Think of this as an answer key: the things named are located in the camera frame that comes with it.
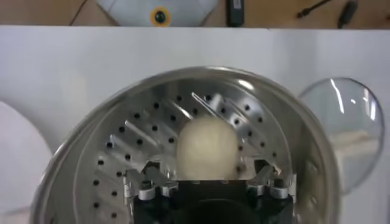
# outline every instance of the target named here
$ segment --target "white egg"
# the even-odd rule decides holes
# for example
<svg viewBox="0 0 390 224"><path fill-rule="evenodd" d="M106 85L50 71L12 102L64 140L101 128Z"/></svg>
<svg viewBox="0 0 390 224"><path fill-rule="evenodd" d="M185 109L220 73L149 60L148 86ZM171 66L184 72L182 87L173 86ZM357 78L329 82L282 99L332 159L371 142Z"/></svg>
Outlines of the white egg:
<svg viewBox="0 0 390 224"><path fill-rule="evenodd" d="M237 135L223 120L204 116L187 123L176 148L181 180L234 180Z"/></svg>

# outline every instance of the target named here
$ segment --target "black usb drive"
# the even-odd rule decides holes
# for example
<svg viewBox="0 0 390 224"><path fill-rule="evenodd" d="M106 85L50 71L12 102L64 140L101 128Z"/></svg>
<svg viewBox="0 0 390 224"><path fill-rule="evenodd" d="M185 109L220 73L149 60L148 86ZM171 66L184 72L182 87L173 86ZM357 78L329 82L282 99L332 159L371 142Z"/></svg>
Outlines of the black usb drive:
<svg viewBox="0 0 390 224"><path fill-rule="evenodd" d="M226 0L226 19L230 27L244 24L244 0Z"/></svg>

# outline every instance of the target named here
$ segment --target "black cable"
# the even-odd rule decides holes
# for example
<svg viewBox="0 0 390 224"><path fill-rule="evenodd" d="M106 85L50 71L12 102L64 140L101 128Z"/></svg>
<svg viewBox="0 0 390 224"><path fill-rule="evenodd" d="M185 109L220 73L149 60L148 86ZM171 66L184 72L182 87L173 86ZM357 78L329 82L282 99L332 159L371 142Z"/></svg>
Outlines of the black cable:
<svg viewBox="0 0 390 224"><path fill-rule="evenodd" d="M81 12L81 9L83 8L83 6L85 5L85 3L87 2L88 0L84 0L83 3L81 3L79 9L77 9L77 12L76 14L74 15L73 19L71 20L71 22L69 23L69 26L72 26L73 23L75 22L76 18L79 16L79 13Z"/></svg>
<svg viewBox="0 0 390 224"><path fill-rule="evenodd" d="M326 3L330 2L330 1L331 0L322 0L321 2L318 2L317 4L313 5L312 7L305 8L305 9L303 9L301 12L299 12L297 14L297 17L298 18L305 17L305 16L309 15L310 12L313 11L314 9L316 9L316 8L322 6L322 5L324 5L324 4L326 4Z"/></svg>

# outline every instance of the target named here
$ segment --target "transparent lid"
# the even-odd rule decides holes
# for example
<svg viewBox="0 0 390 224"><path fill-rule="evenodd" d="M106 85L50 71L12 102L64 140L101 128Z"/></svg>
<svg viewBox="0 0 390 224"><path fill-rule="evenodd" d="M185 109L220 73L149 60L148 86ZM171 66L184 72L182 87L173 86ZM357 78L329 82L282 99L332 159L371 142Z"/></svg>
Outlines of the transparent lid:
<svg viewBox="0 0 390 224"><path fill-rule="evenodd" d="M378 100L367 87L345 78L317 82L300 99L328 135L343 192L350 192L369 175L383 147L385 128Z"/></svg>

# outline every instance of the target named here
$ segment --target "stainless steel bowl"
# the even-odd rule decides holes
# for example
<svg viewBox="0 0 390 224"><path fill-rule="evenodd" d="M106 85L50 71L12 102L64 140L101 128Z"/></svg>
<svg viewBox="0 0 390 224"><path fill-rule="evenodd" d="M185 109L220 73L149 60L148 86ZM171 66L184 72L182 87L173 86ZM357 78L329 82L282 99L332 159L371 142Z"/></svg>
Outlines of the stainless steel bowl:
<svg viewBox="0 0 390 224"><path fill-rule="evenodd" d="M130 86L91 112L53 157L35 196L30 222L128 223L126 169L160 161L176 178L175 143L196 116L220 117L241 143L240 178L261 158L286 181L297 175L298 223L338 223L337 163L320 124L278 84L231 68L187 68Z"/></svg>

